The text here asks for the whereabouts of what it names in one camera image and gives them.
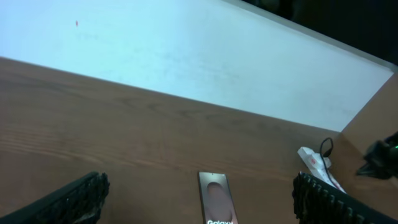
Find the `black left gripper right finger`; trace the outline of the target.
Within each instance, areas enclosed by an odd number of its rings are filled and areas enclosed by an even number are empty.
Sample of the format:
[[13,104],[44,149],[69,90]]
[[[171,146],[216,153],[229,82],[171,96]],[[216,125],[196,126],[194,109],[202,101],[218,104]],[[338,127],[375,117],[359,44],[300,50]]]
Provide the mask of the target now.
[[397,224],[310,174],[299,172],[293,186],[294,213],[300,224]]

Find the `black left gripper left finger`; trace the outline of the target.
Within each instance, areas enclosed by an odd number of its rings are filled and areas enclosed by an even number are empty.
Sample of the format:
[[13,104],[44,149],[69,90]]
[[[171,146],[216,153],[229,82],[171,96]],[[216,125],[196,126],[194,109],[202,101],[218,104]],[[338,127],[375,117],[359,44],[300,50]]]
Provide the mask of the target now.
[[1,217],[8,224],[96,224],[109,194],[105,173],[90,172],[51,194]]

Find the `gold Galaxy smartphone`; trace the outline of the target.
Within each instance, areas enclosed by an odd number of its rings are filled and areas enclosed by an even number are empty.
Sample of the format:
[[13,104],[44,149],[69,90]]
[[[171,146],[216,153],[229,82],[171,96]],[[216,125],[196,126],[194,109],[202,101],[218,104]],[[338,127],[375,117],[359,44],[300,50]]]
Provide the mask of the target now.
[[204,224],[238,224],[226,174],[199,172]]

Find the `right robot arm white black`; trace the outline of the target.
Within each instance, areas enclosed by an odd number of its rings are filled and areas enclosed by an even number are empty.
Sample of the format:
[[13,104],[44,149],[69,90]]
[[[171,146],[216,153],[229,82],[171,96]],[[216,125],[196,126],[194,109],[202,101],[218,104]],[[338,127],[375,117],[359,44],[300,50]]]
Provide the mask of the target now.
[[366,163],[356,175],[380,180],[397,178],[397,133],[370,145],[363,159]]

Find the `white red power strip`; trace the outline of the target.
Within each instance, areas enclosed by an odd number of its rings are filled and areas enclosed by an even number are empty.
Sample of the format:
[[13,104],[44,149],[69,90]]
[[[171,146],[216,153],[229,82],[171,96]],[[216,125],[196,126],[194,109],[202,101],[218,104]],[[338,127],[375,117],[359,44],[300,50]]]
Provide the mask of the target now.
[[345,190],[328,170],[331,166],[329,158],[322,159],[319,153],[308,147],[301,147],[297,153],[313,176],[345,193]]

